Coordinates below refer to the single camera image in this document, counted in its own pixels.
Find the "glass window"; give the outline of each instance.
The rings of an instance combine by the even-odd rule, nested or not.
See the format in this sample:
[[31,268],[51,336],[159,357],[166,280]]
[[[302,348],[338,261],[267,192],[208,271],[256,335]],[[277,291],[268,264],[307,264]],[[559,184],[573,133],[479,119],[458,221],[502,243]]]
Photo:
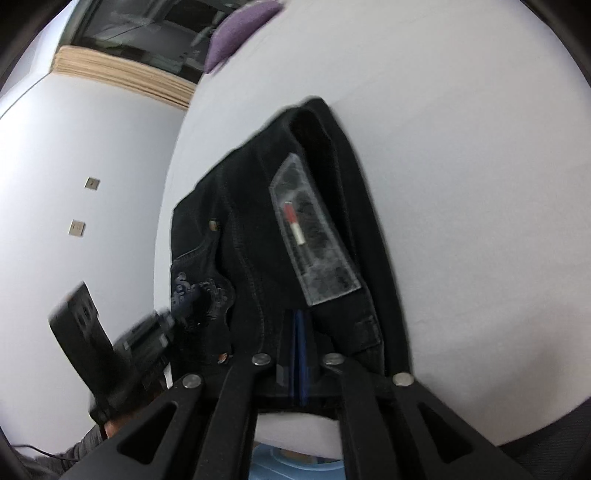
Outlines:
[[197,83],[217,26],[247,0],[99,0],[73,44]]

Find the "person's hand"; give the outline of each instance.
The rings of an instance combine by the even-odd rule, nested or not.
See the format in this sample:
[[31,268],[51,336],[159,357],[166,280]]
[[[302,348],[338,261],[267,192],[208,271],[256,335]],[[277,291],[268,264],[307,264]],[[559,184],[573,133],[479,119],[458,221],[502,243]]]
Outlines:
[[[144,406],[148,405],[152,400],[154,400],[156,397],[158,397],[165,389],[166,389],[166,380],[164,380],[164,377],[162,377],[161,380],[156,381],[155,383],[152,384],[152,386],[150,386],[150,390],[147,395],[147,398],[149,400],[146,403],[144,403]],[[133,419],[140,411],[142,411],[142,408],[140,408],[139,410],[137,410],[135,412],[128,413],[126,415],[122,415],[116,419],[109,420],[107,423],[105,423],[103,428],[105,429],[105,433],[107,435],[107,438],[113,437],[113,435],[115,435],[118,431],[120,431],[120,429],[122,429],[124,427],[124,425],[129,423],[129,421],[131,419]]]
[[135,415],[135,413],[130,413],[123,415],[116,420],[109,420],[107,423],[105,423],[105,433],[107,434],[107,438],[111,438],[113,435],[115,435],[115,433],[120,431],[120,429],[123,428],[123,426],[126,425],[127,422],[129,422],[132,418],[134,418]]

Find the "blue container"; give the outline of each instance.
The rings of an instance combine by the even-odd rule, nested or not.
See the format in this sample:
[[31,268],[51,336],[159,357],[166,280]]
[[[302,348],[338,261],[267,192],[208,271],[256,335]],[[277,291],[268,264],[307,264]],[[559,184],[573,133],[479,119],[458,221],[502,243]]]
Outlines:
[[252,451],[249,480],[345,480],[342,460],[301,463],[284,457],[279,448],[258,445]]

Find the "clear plastic tag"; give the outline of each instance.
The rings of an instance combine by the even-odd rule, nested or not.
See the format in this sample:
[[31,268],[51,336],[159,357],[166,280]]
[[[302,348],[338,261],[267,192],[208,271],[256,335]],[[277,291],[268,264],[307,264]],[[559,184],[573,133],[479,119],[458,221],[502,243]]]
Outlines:
[[298,155],[288,155],[269,191],[307,304],[317,305],[361,288]]

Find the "gray sleeve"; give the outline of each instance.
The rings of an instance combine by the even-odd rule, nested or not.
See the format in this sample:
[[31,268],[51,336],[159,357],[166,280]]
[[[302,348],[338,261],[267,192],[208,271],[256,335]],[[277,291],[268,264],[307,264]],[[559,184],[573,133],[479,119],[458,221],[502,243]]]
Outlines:
[[[71,460],[80,460],[87,455],[104,439],[104,434],[98,425],[95,425],[84,438],[64,453],[58,453],[60,457]],[[52,457],[38,456],[34,459],[18,454],[21,462],[31,474],[33,480],[54,480],[61,477],[74,465],[74,461],[60,460]]]

